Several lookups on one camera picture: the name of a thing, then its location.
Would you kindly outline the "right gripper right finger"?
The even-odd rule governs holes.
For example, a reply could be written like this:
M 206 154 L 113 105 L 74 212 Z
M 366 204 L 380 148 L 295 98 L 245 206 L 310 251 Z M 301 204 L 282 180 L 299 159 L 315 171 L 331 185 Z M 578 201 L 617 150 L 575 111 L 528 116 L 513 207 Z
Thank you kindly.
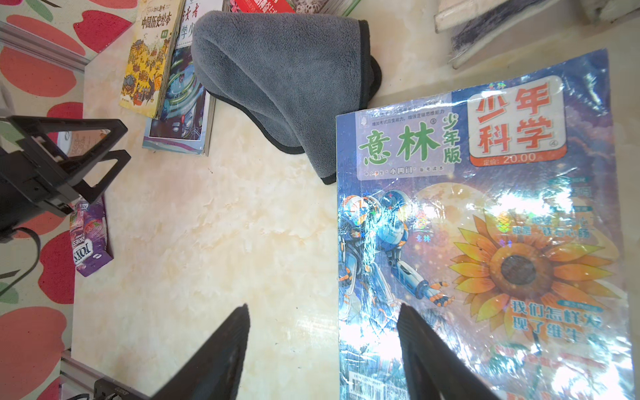
M 406 303 L 397 330 L 411 399 L 498 399 Z

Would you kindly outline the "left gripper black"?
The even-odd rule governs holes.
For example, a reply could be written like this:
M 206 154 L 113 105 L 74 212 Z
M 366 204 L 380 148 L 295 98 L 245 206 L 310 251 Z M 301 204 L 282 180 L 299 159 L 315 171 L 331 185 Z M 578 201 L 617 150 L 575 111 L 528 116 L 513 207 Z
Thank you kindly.
M 61 218 L 79 198 L 100 199 L 131 160 L 114 147 L 128 129 L 118 119 L 13 116 L 18 150 L 1 150 L 1 242 L 43 213 Z M 61 202 L 41 175 L 68 175 Z

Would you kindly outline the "grey microfibre cloth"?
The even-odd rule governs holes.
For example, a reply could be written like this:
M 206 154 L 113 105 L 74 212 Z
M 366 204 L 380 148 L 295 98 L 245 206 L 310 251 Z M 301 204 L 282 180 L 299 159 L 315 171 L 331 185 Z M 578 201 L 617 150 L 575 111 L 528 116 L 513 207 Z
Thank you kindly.
M 281 152 L 306 154 L 324 184 L 336 182 L 336 117 L 365 109 L 383 77 L 367 21 L 211 11 L 195 24 L 191 54 L 209 94 Z

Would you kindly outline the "blue sunflower magazine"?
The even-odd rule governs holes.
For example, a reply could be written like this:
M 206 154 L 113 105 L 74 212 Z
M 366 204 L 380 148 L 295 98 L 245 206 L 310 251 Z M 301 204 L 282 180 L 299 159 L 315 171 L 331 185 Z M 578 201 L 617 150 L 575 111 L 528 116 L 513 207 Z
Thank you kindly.
M 500 398 L 634 398 L 606 50 L 336 130 L 341 398 L 408 397 L 403 304 Z

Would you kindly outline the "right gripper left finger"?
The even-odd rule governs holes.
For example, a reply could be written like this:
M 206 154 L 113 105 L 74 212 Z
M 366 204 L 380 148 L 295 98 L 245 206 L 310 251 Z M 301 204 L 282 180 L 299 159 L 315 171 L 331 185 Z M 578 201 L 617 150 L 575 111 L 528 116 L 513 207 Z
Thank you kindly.
M 235 399 L 248 347 L 250 315 L 235 308 L 154 399 Z

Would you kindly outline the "yellow picture book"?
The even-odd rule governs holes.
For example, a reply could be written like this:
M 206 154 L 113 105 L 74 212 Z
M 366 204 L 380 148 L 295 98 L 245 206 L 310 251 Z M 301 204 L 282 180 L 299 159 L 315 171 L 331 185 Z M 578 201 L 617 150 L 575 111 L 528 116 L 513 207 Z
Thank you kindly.
M 120 90 L 121 107 L 147 118 L 161 117 L 183 7 L 180 0 L 138 3 L 133 42 Z

